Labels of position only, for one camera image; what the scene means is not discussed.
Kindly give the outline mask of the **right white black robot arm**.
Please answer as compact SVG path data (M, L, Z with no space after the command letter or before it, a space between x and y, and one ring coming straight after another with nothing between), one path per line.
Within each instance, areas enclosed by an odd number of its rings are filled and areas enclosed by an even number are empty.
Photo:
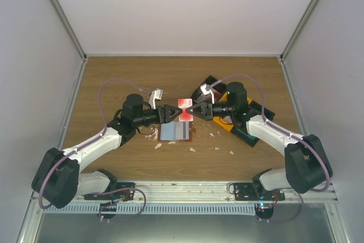
M262 108L251 107L242 83L226 87L226 100L201 101L187 108L187 113L204 119L229 117L233 126L258 138L284 156L284 168L270 169L253 178L252 194L265 200L273 190L291 188L297 193L324 192L333 175L319 137L291 132L269 120Z

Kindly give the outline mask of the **red white credit card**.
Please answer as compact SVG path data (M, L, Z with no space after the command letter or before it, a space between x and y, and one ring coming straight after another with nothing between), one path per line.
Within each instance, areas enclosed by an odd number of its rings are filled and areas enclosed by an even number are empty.
M193 115L187 112L187 109L193 105L193 101L191 98L186 99L178 99L177 106L182 110L182 113L179 115L179 122L192 122Z

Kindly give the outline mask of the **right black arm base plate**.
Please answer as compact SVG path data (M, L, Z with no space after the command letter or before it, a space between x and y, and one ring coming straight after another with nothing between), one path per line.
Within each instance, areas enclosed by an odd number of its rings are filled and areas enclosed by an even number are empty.
M266 190L255 182L229 183L227 191L234 195L235 201L253 201L258 220L271 221L278 202L286 199L283 189Z

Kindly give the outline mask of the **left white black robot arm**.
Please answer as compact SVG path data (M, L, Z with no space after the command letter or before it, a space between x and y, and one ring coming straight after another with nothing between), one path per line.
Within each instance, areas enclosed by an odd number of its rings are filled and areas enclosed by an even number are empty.
M182 109L171 106L153 108L139 94L126 97L122 108L99 133L67 149L49 149L32 180L31 188L39 201L46 200L60 209L78 196L98 193L110 200L117 194L117 178L105 170L83 170L106 153L115 150L136 135L141 126L172 122Z

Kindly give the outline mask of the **brown leather card holder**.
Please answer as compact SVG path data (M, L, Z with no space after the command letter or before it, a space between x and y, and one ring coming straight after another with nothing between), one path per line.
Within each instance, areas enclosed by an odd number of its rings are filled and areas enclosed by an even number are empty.
M170 122L160 125L158 140L168 142L191 142L196 129L192 122Z

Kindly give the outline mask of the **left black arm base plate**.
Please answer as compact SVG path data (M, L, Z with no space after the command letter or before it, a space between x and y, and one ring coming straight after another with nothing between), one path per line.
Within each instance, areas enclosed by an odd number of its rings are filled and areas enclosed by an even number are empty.
M114 217L116 214L110 214L115 212L117 204L125 201L132 201L135 194L134 182L111 182L103 193L90 193L84 195L85 200L100 200L100 206L97 216L101 221L116 220Z

